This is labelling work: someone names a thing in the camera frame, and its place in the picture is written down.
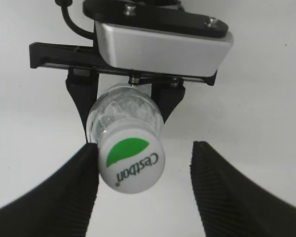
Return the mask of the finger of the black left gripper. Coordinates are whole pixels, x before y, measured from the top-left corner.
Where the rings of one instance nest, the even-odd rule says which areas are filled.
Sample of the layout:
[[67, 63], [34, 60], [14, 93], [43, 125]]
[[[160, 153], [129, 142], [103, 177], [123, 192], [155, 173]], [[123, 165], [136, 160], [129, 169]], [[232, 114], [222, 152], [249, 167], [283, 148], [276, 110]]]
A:
[[97, 101], [99, 73], [95, 70], [69, 68], [66, 89], [79, 113], [87, 142], [87, 118]]
[[151, 98], [158, 106], [164, 123], [185, 96], [182, 83], [172, 86], [168, 83], [154, 83], [151, 88]]

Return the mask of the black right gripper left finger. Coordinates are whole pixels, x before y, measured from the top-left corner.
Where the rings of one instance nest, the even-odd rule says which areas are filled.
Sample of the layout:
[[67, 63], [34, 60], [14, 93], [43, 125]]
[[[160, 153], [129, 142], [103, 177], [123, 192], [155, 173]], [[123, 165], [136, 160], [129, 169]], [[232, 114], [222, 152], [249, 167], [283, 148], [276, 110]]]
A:
[[36, 188], [0, 208], [0, 237], [86, 236], [98, 185], [98, 148], [87, 143]]

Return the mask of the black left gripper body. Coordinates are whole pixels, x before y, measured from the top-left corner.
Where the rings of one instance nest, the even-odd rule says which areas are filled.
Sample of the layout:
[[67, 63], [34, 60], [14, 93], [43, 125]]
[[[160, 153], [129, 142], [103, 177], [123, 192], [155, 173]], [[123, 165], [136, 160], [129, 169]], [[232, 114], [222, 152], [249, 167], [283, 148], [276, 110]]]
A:
[[205, 83], [209, 86], [215, 84], [217, 73], [210, 77], [197, 77], [186, 75], [173, 75], [166, 73], [144, 72], [133, 69], [119, 69], [108, 65], [99, 52], [92, 47], [50, 44], [34, 42], [29, 45], [30, 68], [55, 68], [62, 70], [79, 69], [91, 70], [99, 74], [117, 75], [124, 77], [136, 76], [137, 85], [149, 83], [178, 83], [182, 81]]

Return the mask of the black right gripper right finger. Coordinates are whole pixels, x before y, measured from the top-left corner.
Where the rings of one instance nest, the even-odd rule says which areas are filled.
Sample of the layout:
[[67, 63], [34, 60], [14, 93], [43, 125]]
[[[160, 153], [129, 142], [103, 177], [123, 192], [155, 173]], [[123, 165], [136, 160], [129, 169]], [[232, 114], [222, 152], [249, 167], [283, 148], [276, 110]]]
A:
[[190, 177], [207, 237], [296, 237], [296, 207], [247, 178], [205, 141], [193, 143]]

